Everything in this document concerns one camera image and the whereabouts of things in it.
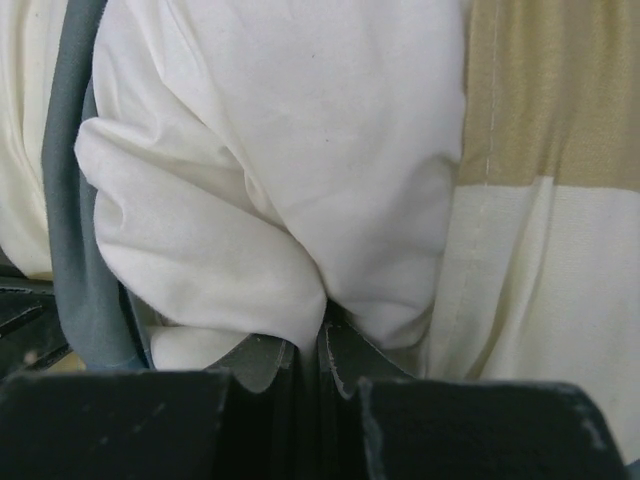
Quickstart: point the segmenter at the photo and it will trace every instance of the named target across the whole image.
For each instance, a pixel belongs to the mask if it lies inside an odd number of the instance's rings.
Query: black object
[[[51,283],[28,280],[10,266],[0,276],[0,380],[39,370],[69,352]]]
[[[336,307],[318,354],[323,478],[626,478],[602,415],[576,387],[415,380]]]
[[[292,345],[251,336],[204,372],[11,377],[0,476],[291,478],[294,365]]]

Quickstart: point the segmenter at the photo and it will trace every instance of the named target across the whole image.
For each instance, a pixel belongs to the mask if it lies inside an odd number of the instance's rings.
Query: tan fabric panel
[[[640,191],[640,2],[473,8],[459,184]]]

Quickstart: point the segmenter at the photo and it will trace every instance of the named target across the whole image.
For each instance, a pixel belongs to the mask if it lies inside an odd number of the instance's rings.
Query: gray fabric strip
[[[60,38],[42,148],[54,291],[64,334],[89,368],[144,368],[149,365],[144,330],[130,294],[98,251],[96,190],[73,151],[81,121],[97,114],[91,60],[105,4],[69,0]]]

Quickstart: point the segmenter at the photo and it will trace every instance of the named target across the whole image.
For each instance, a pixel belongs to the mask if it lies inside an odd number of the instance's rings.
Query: white cloth
[[[179,325],[309,352],[326,290],[377,345],[415,344],[463,62],[459,0],[110,1],[76,145],[102,255]]]
[[[40,151],[66,0],[0,2],[0,247],[51,274]]]

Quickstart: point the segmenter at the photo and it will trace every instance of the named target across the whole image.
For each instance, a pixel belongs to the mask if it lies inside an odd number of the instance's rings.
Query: stitching
[[[489,173],[491,171],[491,160],[493,159],[494,154],[494,133],[495,133],[495,124],[496,124],[496,64],[497,64],[497,53],[498,53],[498,16],[500,14],[500,3],[501,0],[496,0],[496,8],[494,13],[494,30],[493,30],[493,57],[492,57],[492,77],[491,77],[491,120],[489,124],[489,151],[487,152],[487,158],[485,161],[485,171],[484,171],[484,184],[483,184],[483,200],[482,205],[480,206],[480,212],[478,214],[478,223],[474,230],[473,236],[473,249],[471,251],[471,259],[472,263],[469,265],[465,272],[464,282],[462,284],[462,290],[460,291],[460,301],[458,302],[458,307],[456,308],[455,314],[453,316],[453,326],[451,327],[451,331],[449,336],[447,337],[447,341],[443,352],[446,352],[449,349],[451,341],[455,336],[455,333],[458,330],[458,326],[460,325],[460,310],[462,309],[462,304],[465,300],[465,292],[469,285],[469,277],[470,272],[473,269],[477,270],[477,266],[474,268],[474,263],[477,265],[477,261],[473,262],[473,260],[477,259],[478,252],[478,241],[480,238],[480,230],[483,224],[483,221],[486,219],[486,210],[487,210],[487,200],[489,198],[488,195],[488,187],[489,187]]]

